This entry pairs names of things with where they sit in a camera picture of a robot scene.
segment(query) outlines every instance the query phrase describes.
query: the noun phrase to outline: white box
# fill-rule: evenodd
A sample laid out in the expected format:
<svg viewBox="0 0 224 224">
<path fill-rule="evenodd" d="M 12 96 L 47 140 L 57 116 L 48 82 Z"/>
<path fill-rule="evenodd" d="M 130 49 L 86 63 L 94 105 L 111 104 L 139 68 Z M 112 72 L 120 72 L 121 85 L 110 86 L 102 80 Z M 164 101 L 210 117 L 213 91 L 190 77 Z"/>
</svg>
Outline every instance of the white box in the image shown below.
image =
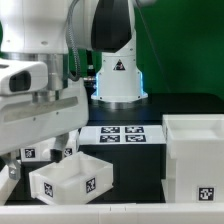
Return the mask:
<svg viewBox="0 0 224 224">
<path fill-rule="evenodd" d="M 82 152 L 29 175 L 31 196 L 50 205 L 86 204 L 113 187 L 113 165 Z"/>
<path fill-rule="evenodd" d="M 224 116 L 164 115 L 167 201 L 224 202 Z"/>
<path fill-rule="evenodd" d="M 79 147 L 78 130 L 20 149 L 22 162 L 51 161 L 51 149 L 62 151 L 62 158 L 75 154 Z"/>
</svg>

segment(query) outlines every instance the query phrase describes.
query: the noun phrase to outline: yellow warning triangle sticker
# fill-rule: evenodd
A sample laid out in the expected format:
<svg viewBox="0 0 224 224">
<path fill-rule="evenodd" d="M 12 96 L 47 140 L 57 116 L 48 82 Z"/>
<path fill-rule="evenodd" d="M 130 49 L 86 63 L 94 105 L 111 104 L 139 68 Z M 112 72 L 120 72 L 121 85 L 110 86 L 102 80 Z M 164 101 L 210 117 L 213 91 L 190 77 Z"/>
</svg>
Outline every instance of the yellow warning triangle sticker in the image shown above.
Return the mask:
<svg viewBox="0 0 224 224">
<path fill-rule="evenodd" d="M 118 62 L 117 62 L 117 64 L 116 64 L 116 66 L 114 67 L 114 71 L 125 71 L 126 69 L 125 69 L 125 67 L 124 67 L 124 65 L 123 65 L 123 63 L 122 63 L 122 61 L 121 60 L 119 60 Z"/>
</svg>

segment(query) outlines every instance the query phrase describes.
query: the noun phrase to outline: green wall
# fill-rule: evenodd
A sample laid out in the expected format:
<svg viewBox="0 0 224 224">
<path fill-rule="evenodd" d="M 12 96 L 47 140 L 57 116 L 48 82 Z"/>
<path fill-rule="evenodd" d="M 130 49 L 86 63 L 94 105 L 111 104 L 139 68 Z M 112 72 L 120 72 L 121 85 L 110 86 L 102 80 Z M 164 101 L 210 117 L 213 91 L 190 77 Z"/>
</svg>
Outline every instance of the green wall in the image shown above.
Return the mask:
<svg viewBox="0 0 224 224">
<path fill-rule="evenodd" d="M 137 64 L 145 90 L 212 93 L 224 99 L 224 1 L 158 0 L 142 12 L 161 62 L 136 10 Z M 85 74 L 85 51 L 80 56 Z M 94 53 L 97 69 L 100 60 Z"/>
</svg>

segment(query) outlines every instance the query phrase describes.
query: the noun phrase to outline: white plastic bin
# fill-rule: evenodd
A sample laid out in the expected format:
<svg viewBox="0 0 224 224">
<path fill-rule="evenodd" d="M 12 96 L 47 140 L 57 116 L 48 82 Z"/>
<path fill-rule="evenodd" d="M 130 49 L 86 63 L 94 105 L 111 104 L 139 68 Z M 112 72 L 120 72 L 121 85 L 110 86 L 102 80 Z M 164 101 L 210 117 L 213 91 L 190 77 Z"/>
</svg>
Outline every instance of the white plastic bin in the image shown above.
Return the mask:
<svg viewBox="0 0 224 224">
<path fill-rule="evenodd" d="M 113 165 L 82 152 L 29 175 L 31 196 L 50 205 L 86 204 L 113 187 Z"/>
<path fill-rule="evenodd" d="M 164 115 L 163 131 L 167 201 L 224 202 L 224 115 Z"/>
</svg>

